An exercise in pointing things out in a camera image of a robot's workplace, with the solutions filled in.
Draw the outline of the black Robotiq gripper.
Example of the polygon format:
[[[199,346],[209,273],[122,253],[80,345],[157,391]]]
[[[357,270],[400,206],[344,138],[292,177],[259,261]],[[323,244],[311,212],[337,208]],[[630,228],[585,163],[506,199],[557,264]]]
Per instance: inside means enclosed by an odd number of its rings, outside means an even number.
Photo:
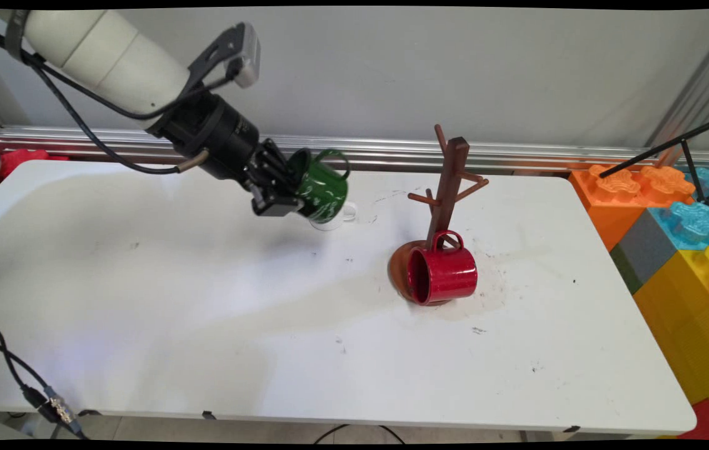
[[[167,139],[186,159],[207,151],[199,165],[215,179],[234,180],[251,192],[257,216],[298,213],[305,202],[294,193],[297,180],[272,139],[259,141],[258,129],[219,95],[202,93],[154,121],[147,132]],[[254,157],[265,173],[257,172]]]

